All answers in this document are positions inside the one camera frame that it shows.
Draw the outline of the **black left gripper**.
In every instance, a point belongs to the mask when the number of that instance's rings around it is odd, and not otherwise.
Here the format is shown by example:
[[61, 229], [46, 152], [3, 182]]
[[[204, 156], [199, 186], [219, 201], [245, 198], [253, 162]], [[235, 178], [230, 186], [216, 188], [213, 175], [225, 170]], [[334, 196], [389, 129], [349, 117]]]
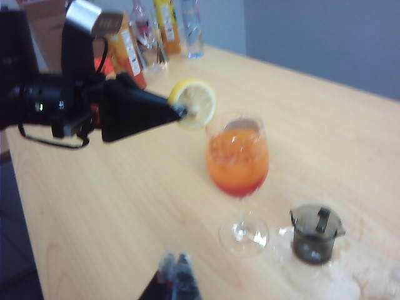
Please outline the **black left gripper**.
[[[98, 88], [104, 75], [68, 81], [59, 74], [37, 74], [8, 81], [8, 125], [33, 124], [51, 127], [55, 138], [85, 138], [99, 128], [99, 116], [88, 92]], [[101, 103], [101, 136], [105, 143], [180, 121], [185, 105], [169, 104], [165, 97], [138, 86], [128, 73], [106, 81]]]

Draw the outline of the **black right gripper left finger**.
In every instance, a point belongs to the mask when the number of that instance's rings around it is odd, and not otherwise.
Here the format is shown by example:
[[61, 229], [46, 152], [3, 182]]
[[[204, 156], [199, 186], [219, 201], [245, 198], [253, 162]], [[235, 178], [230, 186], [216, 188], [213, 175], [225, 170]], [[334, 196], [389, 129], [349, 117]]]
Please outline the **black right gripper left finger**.
[[171, 251], [165, 251], [159, 261], [157, 271], [140, 295], [139, 300], [171, 299], [175, 262], [175, 255]]

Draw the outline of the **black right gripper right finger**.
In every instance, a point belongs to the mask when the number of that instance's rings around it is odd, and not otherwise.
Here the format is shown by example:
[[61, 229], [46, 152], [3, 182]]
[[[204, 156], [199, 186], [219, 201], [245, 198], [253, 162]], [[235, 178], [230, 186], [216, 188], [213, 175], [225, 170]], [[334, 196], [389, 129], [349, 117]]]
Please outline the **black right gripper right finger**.
[[173, 299], [202, 299], [187, 252], [181, 252], [174, 266]]

